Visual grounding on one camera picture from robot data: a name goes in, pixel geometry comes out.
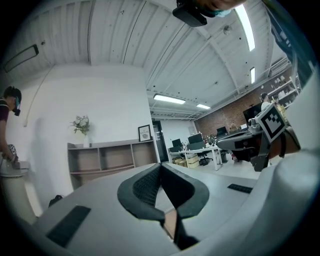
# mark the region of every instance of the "shelving unit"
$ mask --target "shelving unit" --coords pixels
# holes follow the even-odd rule
[[[278,95],[281,91],[285,91],[286,87],[290,87],[289,88],[290,91],[286,95],[279,98],[279,102],[285,106],[284,107],[285,109],[287,109],[292,104],[292,102],[291,102],[292,100],[290,100],[290,98],[288,98],[288,96],[293,95],[293,94],[296,94],[296,96],[297,96],[299,94],[299,90],[298,90],[299,79],[296,79],[295,84],[294,84],[292,81],[292,78],[290,76],[290,80],[288,82],[286,82],[285,84],[279,86],[277,89],[274,89],[273,91],[268,93],[268,96],[272,97],[272,99],[274,100],[274,96]]]
[[[67,144],[68,164],[73,189],[91,180],[157,162],[153,140],[126,140],[82,144]]]
[[[294,89],[294,90],[288,92],[285,96],[279,98],[279,101],[283,100],[285,97],[287,97],[287,96],[289,96],[289,95],[291,95],[291,94],[293,94],[293,93],[298,93],[298,92],[297,92],[296,89]]]
[[[292,80],[290,79],[288,82],[286,82],[285,84],[279,86],[277,89],[274,89],[273,91],[268,93],[268,96],[273,96],[276,93],[281,92],[285,87],[289,86],[290,84],[292,84]]]

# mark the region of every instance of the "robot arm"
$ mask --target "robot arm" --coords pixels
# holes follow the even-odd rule
[[[284,118],[273,103],[249,120],[247,132],[225,137],[218,141],[217,146],[223,150],[231,150],[239,160],[250,161],[254,170],[261,172],[268,166],[273,142],[277,142],[280,156],[284,156],[287,144],[287,136],[284,135],[286,128]]]

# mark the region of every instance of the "red shirt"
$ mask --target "red shirt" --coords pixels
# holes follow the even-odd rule
[[[7,102],[2,98],[0,99],[0,121],[4,120],[7,122],[9,115],[9,107]]]

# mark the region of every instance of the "black strip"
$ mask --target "black strip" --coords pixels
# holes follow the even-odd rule
[[[130,37],[129,37],[129,40],[128,40],[128,44],[126,45],[126,49],[125,49],[125,53],[124,53],[124,58],[123,58],[123,64],[125,64],[126,55],[127,55],[127,50],[128,50],[128,46],[129,46],[129,44],[130,44],[130,39],[131,39],[132,33],[133,33],[134,30],[135,30],[135,26],[136,26],[136,24],[137,24],[137,21],[138,21],[138,19],[139,19],[139,16],[140,16],[142,10],[144,9],[146,3],[147,3],[147,1],[144,2],[143,6],[142,6],[142,8],[141,8],[141,10],[140,10],[140,12],[139,12],[139,15],[138,15],[138,17],[136,18],[135,23],[134,23],[134,25],[133,25],[133,28],[132,28],[132,31],[131,31],[131,34],[130,34]]]
[[[77,205],[46,236],[65,248],[90,211],[90,208]]]
[[[86,49],[88,52],[88,62],[91,64],[91,54],[90,54],[90,35],[91,35],[91,23],[92,23],[92,17],[93,17],[93,10],[96,5],[96,1],[92,1],[91,8],[90,8],[90,14],[89,14],[89,25],[88,25],[88,36],[87,36],[87,43],[86,43]]]
[[[250,194],[253,188],[252,187],[248,187],[248,186],[241,186],[241,185],[237,185],[237,184],[231,184],[231,185],[228,186],[228,189],[236,190],[236,191],[239,191],[239,192]]]
[[[281,139],[281,152],[279,157],[284,158],[286,154],[286,149],[287,149],[287,139],[284,132],[280,134],[280,139]]]

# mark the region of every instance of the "white wall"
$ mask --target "white wall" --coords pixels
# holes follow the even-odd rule
[[[92,143],[138,139],[138,127],[147,124],[153,134],[143,70],[124,65],[55,66],[23,127],[46,72],[13,84],[22,92],[21,114],[11,113],[7,124],[7,142],[15,145],[20,160],[30,162],[26,187],[36,215],[48,208],[55,195],[73,191],[67,143],[83,143],[83,135],[69,128],[76,115],[88,115]]]
[[[168,120],[160,122],[167,149],[172,148],[172,141],[180,139],[182,143],[185,143],[189,136],[197,132],[193,121]]]

